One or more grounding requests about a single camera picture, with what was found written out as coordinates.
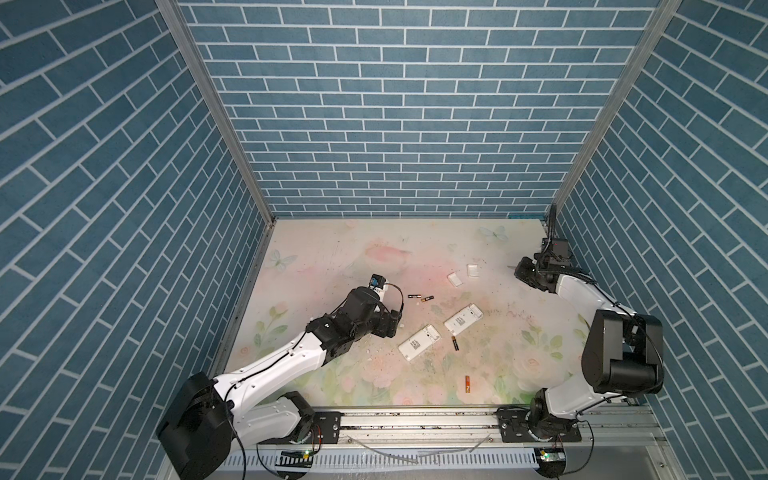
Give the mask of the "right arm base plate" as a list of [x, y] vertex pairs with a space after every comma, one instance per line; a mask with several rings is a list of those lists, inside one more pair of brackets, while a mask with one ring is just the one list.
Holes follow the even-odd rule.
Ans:
[[502, 407], [495, 413], [503, 443], [564, 443], [582, 441], [575, 420], [561, 419], [548, 413], [532, 413], [522, 407]]

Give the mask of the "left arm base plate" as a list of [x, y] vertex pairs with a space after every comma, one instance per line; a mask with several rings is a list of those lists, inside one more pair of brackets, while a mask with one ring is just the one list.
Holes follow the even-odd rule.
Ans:
[[312, 419], [302, 418], [293, 431], [283, 437], [275, 437], [262, 441], [267, 445], [337, 444], [341, 429], [342, 413], [340, 411], [315, 412]]

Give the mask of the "white remote control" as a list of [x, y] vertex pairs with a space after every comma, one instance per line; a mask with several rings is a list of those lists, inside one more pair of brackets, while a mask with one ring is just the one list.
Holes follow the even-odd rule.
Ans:
[[475, 304], [469, 304], [444, 322], [452, 336], [458, 336], [483, 318], [484, 314]]
[[441, 335], [432, 325], [427, 325], [398, 346], [398, 350], [407, 361], [412, 361], [441, 339]]

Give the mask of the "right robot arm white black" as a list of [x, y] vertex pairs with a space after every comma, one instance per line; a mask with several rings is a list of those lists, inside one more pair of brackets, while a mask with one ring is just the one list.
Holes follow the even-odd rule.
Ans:
[[539, 390], [531, 401], [527, 423], [534, 435], [561, 435], [598, 406], [661, 390], [661, 321], [621, 305], [588, 273], [573, 267], [567, 240], [550, 233], [538, 253], [520, 260], [515, 277], [584, 310], [588, 327], [581, 372], [559, 386]]

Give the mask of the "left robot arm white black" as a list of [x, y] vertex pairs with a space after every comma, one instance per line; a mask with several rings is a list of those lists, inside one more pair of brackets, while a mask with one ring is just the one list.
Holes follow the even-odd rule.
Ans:
[[203, 372], [189, 377], [156, 428], [178, 477], [208, 477], [234, 444], [302, 439], [314, 415], [302, 395], [288, 392], [271, 403], [265, 398], [346, 354], [367, 335], [394, 337], [403, 310], [384, 305], [391, 286], [373, 275], [368, 285], [352, 289], [334, 310], [311, 319], [301, 334], [269, 355], [214, 378]]

